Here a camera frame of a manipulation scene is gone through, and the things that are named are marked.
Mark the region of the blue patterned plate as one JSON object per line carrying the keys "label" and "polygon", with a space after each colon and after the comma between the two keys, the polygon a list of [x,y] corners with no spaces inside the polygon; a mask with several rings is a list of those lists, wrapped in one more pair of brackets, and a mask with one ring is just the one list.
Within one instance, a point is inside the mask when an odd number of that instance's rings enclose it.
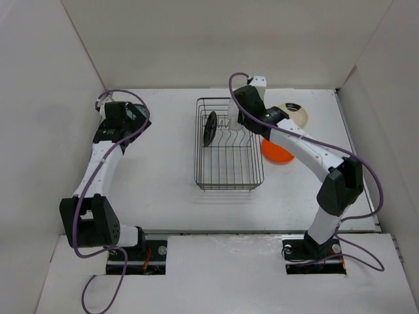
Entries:
{"label": "blue patterned plate", "polygon": [[146,110],[145,107],[141,104],[127,104],[126,114],[129,119],[136,123],[143,124],[146,120]]}

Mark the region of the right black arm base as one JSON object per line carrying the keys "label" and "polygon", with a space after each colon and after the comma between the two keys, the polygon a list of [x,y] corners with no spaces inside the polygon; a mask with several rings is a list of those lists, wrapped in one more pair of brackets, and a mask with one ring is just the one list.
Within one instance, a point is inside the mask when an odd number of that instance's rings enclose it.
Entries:
{"label": "right black arm base", "polygon": [[288,275],[346,275],[340,242],[335,237],[318,245],[307,235],[282,237],[282,257]]}

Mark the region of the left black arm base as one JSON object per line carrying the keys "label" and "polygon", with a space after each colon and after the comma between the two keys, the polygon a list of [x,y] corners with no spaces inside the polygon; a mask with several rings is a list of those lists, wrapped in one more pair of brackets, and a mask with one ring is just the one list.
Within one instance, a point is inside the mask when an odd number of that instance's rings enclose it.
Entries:
{"label": "left black arm base", "polygon": [[[146,237],[145,248],[127,247],[126,275],[165,275],[168,253],[168,237],[150,235]],[[121,275],[124,255],[120,251],[109,253],[105,266],[106,275]]]}

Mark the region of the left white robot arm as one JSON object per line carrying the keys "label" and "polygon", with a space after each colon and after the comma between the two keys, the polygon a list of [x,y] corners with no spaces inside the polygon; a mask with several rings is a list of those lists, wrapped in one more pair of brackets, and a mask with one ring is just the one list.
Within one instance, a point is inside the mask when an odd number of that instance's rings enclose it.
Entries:
{"label": "left white robot arm", "polygon": [[114,101],[103,104],[100,114],[86,172],[73,195],[61,200],[60,215],[71,247],[124,247],[137,260],[147,249],[143,230],[121,224],[107,197],[128,145],[151,125],[149,112],[143,104]]}

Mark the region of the clear glass plate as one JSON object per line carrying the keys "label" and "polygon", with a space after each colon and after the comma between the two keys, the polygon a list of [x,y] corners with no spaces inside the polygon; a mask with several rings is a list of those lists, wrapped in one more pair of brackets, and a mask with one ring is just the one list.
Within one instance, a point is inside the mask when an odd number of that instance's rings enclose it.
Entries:
{"label": "clear glass plate", "polygon": [[229,99],[228,103],[228,112],[227,112],[227,119],[228,119],[228,128],[231,131],[240,131],[243,126],[238,122],[238,116],[240,114],[240,110],[237,107],[236,103],[232,98]]}

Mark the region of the black plate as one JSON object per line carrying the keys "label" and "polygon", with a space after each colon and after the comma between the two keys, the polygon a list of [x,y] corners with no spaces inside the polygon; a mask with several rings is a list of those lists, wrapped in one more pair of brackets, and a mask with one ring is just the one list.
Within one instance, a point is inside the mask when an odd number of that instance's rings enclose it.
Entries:
{"label": "black plate", "polygon": [[213,139],[215,138],[215,133],[217,131],[217,115],[215,111],[210,112],[206,124],[204,126],[203,133],[203,146],[208,147],[211,145]]}

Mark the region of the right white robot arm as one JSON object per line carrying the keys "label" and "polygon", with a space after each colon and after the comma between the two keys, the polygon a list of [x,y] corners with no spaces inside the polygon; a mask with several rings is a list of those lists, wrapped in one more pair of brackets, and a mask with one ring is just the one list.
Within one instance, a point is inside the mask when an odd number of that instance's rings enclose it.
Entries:
{"label": "right white robot arm", "polygon": [[319,209],[302,242],[306,255],[318,257],[325,252],[342,215],[363,193],[362,163],[315,144],[286,111],[267,109],[256,87],[243,86],[231,95],[238,107],[237,123],[290,152],[321,183],[316,196]]}

